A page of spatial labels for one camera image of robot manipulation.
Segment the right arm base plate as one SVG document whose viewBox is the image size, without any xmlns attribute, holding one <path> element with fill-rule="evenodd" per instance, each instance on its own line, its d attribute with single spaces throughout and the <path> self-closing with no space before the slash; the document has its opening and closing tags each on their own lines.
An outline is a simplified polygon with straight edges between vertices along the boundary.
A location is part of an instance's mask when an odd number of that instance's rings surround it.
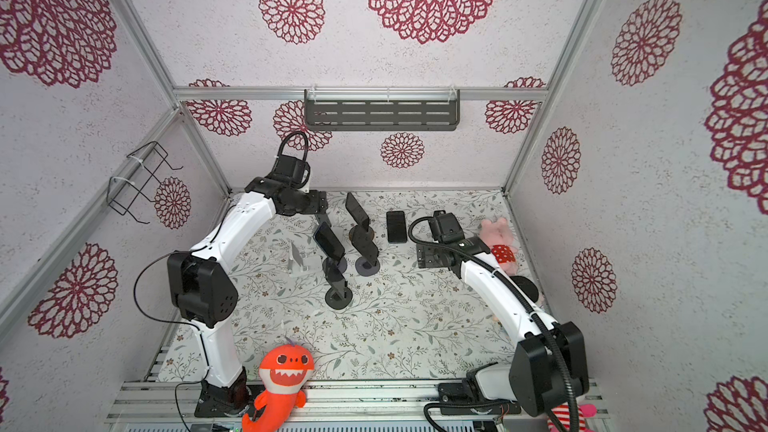
<svg viewBox="0 0 768 432">
<path fill-rule="evenodd" d="M 437 385 L 440 413 L 443 415 L 519 415 L 522 408 L 507 399 L 489 399 L 467 379 Z"/>
</svg>

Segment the black phone front stand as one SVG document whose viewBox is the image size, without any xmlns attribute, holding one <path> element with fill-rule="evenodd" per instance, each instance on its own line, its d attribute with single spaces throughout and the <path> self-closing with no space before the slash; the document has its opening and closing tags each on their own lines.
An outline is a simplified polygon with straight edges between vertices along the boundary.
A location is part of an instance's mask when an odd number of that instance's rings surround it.
<svg viewBox="0 0 768 432">
<path fill-rule="evenodd" d="M 330 271 L 329 273 L 324 273 L 324 275 L 330 287 L 341 289 L 343 286 L 347 286 L 344 273 L 341 274 L 337 270 L 333 270 L 333 271 Z"/>
</svg>

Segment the blue phone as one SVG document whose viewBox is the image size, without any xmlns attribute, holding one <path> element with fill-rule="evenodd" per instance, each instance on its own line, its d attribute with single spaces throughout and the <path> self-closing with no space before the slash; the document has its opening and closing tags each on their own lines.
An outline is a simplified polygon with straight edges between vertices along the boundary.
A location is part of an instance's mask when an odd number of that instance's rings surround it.
<svg viewBox="0 0 768 432">
<path fill-rule="evenodd" d="M 408 242 L 405 212 L 393 210 L 386 212 L 387 240 L 391 244 Z"/>
<path fill-rule="evenodd" d="M 334 262 L 342 261 L 345 256 L 345 248 L 326 222 L 319 224 L 313 238 L 329 259 Z"/>
</svg>

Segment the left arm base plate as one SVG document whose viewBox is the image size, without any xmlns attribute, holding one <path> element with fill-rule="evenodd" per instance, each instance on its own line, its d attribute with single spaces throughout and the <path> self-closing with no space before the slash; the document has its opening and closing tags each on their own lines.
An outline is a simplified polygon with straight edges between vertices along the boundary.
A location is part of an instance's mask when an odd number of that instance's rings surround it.
<svg viewBox="0 0 768 432">
<path fill-rule="evenodd" d="M 240 417 L 248 408 L 250 399 L 246 383 L 230 387 L 216 387 L 203 381 L 194 416 L 196 418 Z"/>
</svg>

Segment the teal green phone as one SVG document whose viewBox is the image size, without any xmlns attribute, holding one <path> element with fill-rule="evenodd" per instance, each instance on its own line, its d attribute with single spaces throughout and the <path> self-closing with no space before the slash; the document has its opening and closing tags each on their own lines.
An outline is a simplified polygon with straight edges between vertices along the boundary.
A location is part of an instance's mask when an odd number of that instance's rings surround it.
<svg viewBox="0 0 768 432">
<path fill-rule="evenodd" d="M 328 228 L 332 227 L 330 218 L 327 213 L 319 213 L 316 214 L 315 217 L 319 226 L 325 225 Z"/>
</svg>

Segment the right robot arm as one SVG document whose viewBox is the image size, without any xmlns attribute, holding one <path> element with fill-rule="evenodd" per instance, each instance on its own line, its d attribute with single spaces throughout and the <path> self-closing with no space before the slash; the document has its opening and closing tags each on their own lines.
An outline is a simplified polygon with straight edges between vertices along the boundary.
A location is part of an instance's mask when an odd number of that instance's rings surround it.
<svg viewBox="0 0 768 432">
<path fill-rule="evenodd" d="M 498 319 L 515 347 L 509 363 L 471 370 L 465 379 L 469 408 L 516 405 L 532 417 L 568 406 L 568 428 L 579 428 L 577 398 L 589 390 L 585 340 L 572 322 L 545 312 L 493 254 L 489 240 L 468 237 L 452 213 L 436 211 L 407 228 L 420 266 L 450 269 Z"/>
</svg>

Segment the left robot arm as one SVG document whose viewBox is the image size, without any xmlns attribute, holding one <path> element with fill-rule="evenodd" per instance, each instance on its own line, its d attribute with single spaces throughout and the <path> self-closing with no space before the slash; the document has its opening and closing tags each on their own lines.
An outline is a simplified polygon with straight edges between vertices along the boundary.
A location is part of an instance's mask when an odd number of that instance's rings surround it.
<svg viewBox="0 0 768 432">
<path fill-rule="evenodd" d="M 323 192 L 310 190 L 305 157 L 278 155 L 272 170 L 246 187 L 219 226 L 190 251 L 167 261 L 172 304 L 197 330 L 206 361 L 202 398 L 221 408 L 240 410 L 249 396 L 247 372 L 238 357 L 230 316 L 239 293 L 230 278 L 242 249 L 276 216 L 317 215 L 326 211 Z"/>
</svg>

